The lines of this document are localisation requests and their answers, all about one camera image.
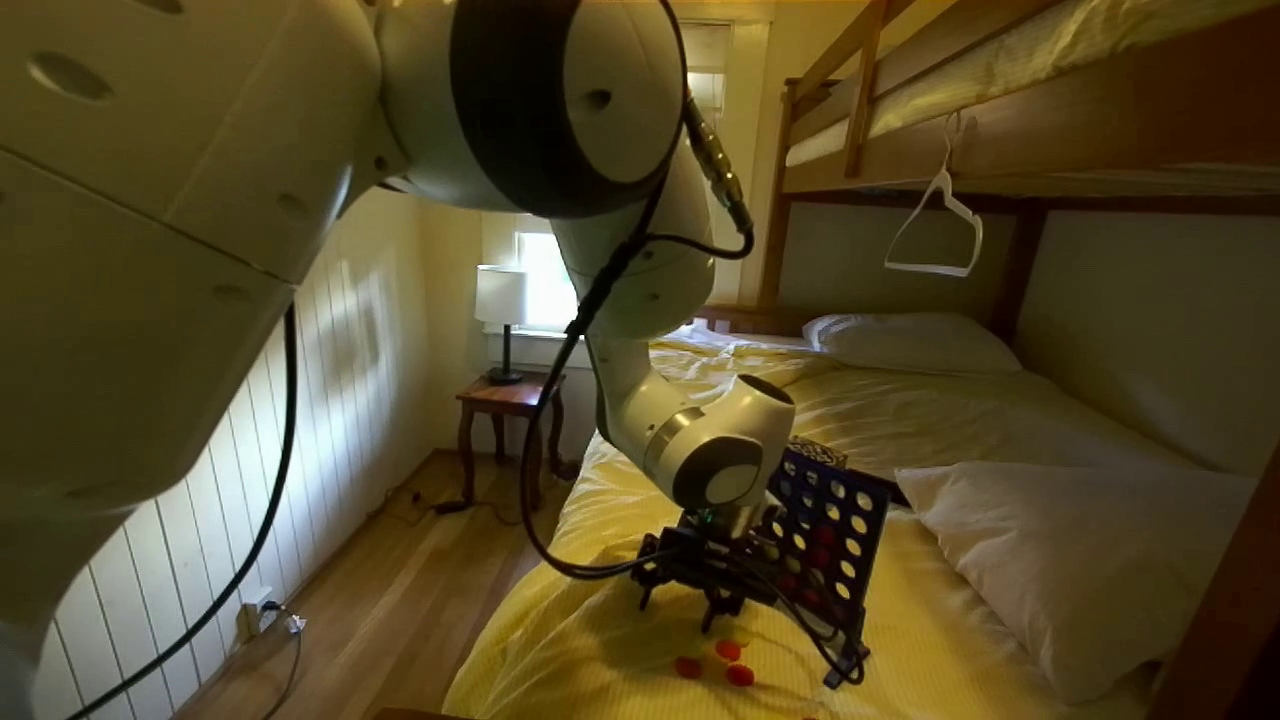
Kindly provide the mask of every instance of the bed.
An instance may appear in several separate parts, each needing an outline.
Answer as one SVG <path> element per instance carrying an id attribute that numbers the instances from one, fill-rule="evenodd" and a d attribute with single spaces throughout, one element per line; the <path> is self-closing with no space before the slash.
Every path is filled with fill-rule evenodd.
<path id="1" fill-rule="evenodd" d="M 797 202 L 1280 208 L 1273 0 L 870 0 L 789 81 L 764 290 Z"/>
<path id="2" fill-rule="evenodd" d="M 1253 493 L 1090 413 L 951 313 L 839 313 L 805 337 L 685 327 L 653 345 L 653 366 L 691 400 L 736 373 L 781 383 L 805 449 L 913 501 L 882 519 L 865 685 L 829 694 L 823 660 L 781 609 L 746 603 L 699 632 L 691 588 L 654 588 L 641 613 L 628 577 L 530 569 L 446 713 L 1143 716 Z M 677 504 L 595 435 L 552 547 L 630 561 L 672 519 Z"/>

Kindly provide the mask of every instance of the white pillow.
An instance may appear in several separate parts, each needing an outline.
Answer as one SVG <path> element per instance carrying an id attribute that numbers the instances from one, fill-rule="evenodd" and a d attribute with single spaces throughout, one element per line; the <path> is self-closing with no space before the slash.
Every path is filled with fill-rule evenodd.
<path id="1" fill-rule="evenodd" d="M 886 373 L 1020 373 L 1013 347 L 958 313 L 817 317 L 805 341 L 845 366 Z"/>
<path id="2" fill-rule="evenodd" d="M 951 463 L 896 481 L 1068 703 L 1175 654 L 1253 496 L 1196 468 Z"/>

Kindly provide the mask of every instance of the white hanger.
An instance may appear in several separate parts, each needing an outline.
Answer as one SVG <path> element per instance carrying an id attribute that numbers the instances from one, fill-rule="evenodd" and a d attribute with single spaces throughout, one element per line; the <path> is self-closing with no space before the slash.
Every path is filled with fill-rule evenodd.
<path id="1" fill-rule="evenodd" d="M 957 180 L 951 180 L 951 154 L 958 145 L 958 113 L 957 113 L 957 129 L 948 142 L 948 158 L 944 169 L 930 177 L 930 183 L 924 189 L 921 205 L 913 208 L 913 215 L 892 233 L 886 247 L 882 247 L 882 269 L 886 273 L 913 273 L 913 275 L 972 275 L 976 259 L 983 256 L 983 222 L 957 195 Z M 899 239 L 909 236 L 909 227 L 921 222 L 924 205 L 930 202 L 930 194 L 944 194 L 944 208 L 963 222 L 972 227 L 972 243 L 966 243 L 966 265 L 921 265 L 921 259 L 896 259 Z"/>

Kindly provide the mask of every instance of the table lamp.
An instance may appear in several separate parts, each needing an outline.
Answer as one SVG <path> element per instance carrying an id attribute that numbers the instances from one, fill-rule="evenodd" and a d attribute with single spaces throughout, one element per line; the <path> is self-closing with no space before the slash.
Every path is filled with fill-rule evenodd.
<path id="1" fill-rule="evenodd" d="M 486 373 L 492 383 L 518 383 L 510 370 L 510 323 L 523 323 L 523 290 L 523 269 L 474 265 L 474 320 L 505 323 L 505 366 Z"/>

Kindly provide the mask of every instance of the top bunk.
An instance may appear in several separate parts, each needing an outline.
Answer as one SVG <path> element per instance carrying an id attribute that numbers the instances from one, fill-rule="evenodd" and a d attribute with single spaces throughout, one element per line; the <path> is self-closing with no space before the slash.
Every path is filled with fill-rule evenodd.
<path id="1" fill-rule="evenodd" d="M 1280 208 L 1276 0 L 868 0 L 789 81 L 774 202 Z"/>

